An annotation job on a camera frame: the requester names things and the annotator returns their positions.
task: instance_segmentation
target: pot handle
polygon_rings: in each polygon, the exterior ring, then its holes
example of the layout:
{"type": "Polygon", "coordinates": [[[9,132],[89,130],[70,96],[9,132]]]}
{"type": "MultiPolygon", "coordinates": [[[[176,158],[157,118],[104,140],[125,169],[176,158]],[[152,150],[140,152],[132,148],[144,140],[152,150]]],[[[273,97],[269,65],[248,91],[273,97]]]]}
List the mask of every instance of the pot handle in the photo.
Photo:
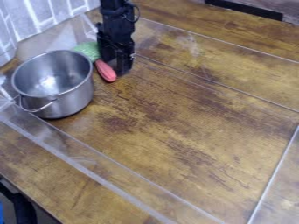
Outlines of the pot handle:
{"type": "Polygon", "coordinates": [[[57,99],[51,100],[47,104],[45,104],[42,107],[39,108],[33,108],[33,109],[27,109],[27,108],[23,108],[23,105],[22,105],[22,96],[19,95],[19,103],[18,103],[18,106],[19,108],[25,111],[25,112],[29,112],[29,113],[37,113],[39,111],[42,111],[43,109],[46,109],[56,101],[57,99]]]}

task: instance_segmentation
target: green object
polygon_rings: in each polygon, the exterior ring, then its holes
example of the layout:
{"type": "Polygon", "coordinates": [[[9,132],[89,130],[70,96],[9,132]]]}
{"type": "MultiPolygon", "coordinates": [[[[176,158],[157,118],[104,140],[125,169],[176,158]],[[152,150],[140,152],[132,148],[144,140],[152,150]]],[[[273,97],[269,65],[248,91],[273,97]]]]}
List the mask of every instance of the green object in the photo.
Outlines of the green object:
{"type": "Polygon", "coordinates": [[[78,53],[84,53],[88,56],[92,63],[97,59],[101,59],[100,54],[98,54],[98,43],[97,42],[82,43],[82,44],[77,45],[76,47],[73,47],[72,50],[78,53]]]}

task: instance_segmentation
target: red object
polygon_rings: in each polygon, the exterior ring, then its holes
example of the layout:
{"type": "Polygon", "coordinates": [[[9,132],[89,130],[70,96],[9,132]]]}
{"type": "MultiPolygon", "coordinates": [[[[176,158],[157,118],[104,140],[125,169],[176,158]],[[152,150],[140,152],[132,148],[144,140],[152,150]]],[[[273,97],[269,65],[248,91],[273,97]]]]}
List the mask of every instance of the red object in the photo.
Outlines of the red object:
{"type": "Polygon", "coordinates": [[[117,75],[112,67],[100,59],[96,60],[94,65],[102,79],[108,82],[113,82],[117,79],[117,75]]]}

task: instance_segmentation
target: pot rim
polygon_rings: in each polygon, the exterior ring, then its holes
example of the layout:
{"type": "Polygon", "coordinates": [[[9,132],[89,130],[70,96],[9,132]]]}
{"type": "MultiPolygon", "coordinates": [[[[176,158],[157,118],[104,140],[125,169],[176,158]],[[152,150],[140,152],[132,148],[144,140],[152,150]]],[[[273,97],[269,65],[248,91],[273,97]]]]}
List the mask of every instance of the pot rim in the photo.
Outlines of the pot rim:
{"type": "Polygon", "coordinates": [[[11,76],[11,86],[13,86],[13,89],[14,91],[22,95],[22,96],[27,96],[27,97],[31,97],[31,98],[37,98],[37,99],[43,99],[43,98],[47,98],[47,97],[57,97],[60,95],[65,95],[66,93],[72,92],[76,88],[78,88],[84,83],[85,81],[92,77],[92,70],[93,70],[93,67],[92,67],[92,62],[89,60],[89,58],[86,57],[85,54],[82,54],[81,52],[74,52],[72,50],[56,50],[56,51],[49,51],[49,52],[43,52],[35,56],[33,56],[31,58],[29,58],[25,62],[22,62],[22,64],[14,69],[13,71],[13,76],[11,76]],[[77,55],[80,55],[88,62],[88,75],[86,75],[86,78],[74,86],[72,87],[70,89],[65,90],[64,92],[60,92],[57,94],[49,94],[49,95],[43,95],[43,96],[39,96],[39,95],[33,95],[33,94],[26,94],[22,90],[18,89],[18,87],[14,85],[14,77],[15,77],[15,74],[18,72],[18,70],[22,68],[22,66],[31,60],[37,59],[38,57],[41,57],[42,55],[45,54],[49,54],[49,53],[61,53],[61,52],[66,52],[66,53],[76,53],[77,55]]]}

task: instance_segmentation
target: blue object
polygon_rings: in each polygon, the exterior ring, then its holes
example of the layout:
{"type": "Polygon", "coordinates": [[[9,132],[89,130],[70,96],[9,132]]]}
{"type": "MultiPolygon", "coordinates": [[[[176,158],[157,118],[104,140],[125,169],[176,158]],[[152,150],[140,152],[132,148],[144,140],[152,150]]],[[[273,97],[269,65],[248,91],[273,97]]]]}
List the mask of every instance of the blue object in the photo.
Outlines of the blue object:
{"type": "Polygon", "coordinates": [[[3,221],[3,209],[2,209],[2,204],[0,202],[0,224],[3,224],[5,221],[3,221]]]}

